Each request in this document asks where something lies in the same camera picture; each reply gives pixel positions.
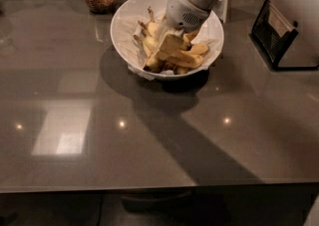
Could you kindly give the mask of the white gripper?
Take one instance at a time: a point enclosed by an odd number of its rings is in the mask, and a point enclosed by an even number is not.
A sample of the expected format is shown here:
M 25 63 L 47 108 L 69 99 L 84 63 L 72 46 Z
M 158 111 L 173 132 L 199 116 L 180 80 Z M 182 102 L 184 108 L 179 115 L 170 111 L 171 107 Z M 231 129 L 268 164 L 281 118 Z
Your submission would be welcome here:
M 154 55 L 162 62 L 162 68 L 166 58 L 183 44 L 181 37 L 167 33 L 169 27 L 192 32 L 198 30 L 209 15 L 209 11 L 201 10 L 189 0 L 167 1 L 165 8 L 166 20 L 161 21 L 155 31 L 155 39 L 159 44 Z

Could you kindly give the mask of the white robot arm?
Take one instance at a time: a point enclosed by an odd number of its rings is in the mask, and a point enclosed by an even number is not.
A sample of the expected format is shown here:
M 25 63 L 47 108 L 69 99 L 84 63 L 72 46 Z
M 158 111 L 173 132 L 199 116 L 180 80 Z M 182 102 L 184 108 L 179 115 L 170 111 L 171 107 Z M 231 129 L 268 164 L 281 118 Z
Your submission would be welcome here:
M 167 0 L 165 22 L 185 31 L 198 29 L 219 0 Z M 319 0 L 264 0 L 250 38 L 274 70 L 319 67 Z

